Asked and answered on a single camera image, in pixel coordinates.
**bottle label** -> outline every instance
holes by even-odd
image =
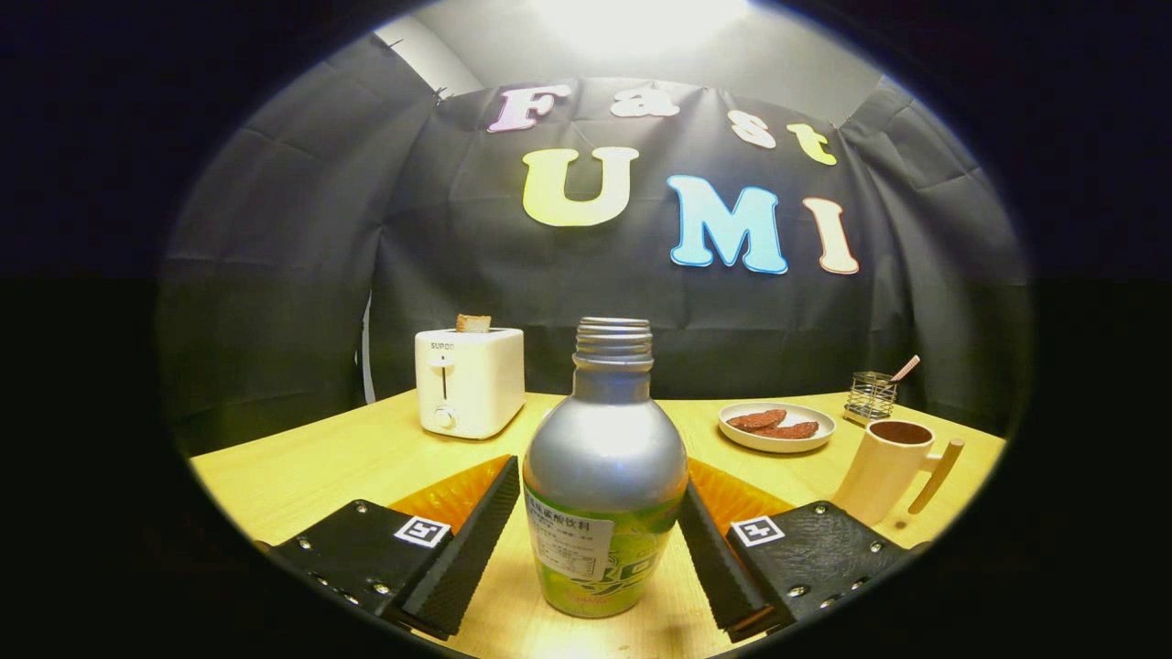
[[[606,571],[614,522],[570,515],[541,503],[525,488],[529,535],[537,558],[574,579],[597,580]]]
[[[545,599],[556,609],[586,618],[613,616],[634,606],[667,546],[679,500],[601,515],[563,509],[534,494],[529,483],[524,490]]]

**white plate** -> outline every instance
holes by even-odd
[[[805,421],[817,421],[818,432],[815,433],[812,437],[806,440],[781,440],[777,437],[764,437],[762,435],[745,433],[744,430],[737,430],[728,423],[729,419],[744,416],[745,414],[768,412],[770,409],[786,410],[785,420],[781,423],[783,428],[786,426],[793,426],[795,423],[803,423]],[[738,402],[736,405],[730,405],[721,410],[720,423],[721,432],[723,432],[724,436],[734,442],[751,449],[769,453],[803,453],[806,450],[813,450],[829,442],[830,436],[834,434],[836,428],[834,420],[817,409],[810,409],[809,407],[785,402]]]

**white toaster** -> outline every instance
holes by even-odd
[[[431,330],[415,335],[420,424],[443,435],[484,440],[525,405],[520,330]]]

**blue letter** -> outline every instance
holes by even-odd
[[[789,270],[774,223],[777,195],[745,188],[730,213],[713,185],[699,176],[669,176],[667,184],[680,193],[680,244],[672,250],[672,260],[680,265],[710,265],[713,252],[704,246],[704,230],[708,230],[724,265],[736,263],[748,236],[749,250],[742,260],[745,267],[772,274]]]

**wooden mug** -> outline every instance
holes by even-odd
[[[924,510],[965,447],[963,440],[952,440],[942,454],[933,455],[933,441],[935,434],[929,428],[911,421],[884,419],[867,423],[854,461],[831,501],[871,526],[883,521],[915,474],[924,470],[932,477],[907,511],[914,515]]]

